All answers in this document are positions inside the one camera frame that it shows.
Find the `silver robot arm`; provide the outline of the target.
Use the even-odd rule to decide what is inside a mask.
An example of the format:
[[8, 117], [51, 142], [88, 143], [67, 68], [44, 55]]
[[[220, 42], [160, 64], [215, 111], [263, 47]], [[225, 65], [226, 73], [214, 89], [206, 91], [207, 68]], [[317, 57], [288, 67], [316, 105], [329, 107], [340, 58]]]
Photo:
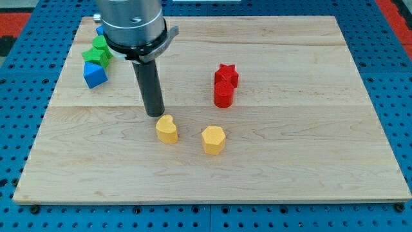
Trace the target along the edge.
[[155, 60], [180, 33], [168, 28], [160, 0], [97, 0], [108, 46], [136, 63]]

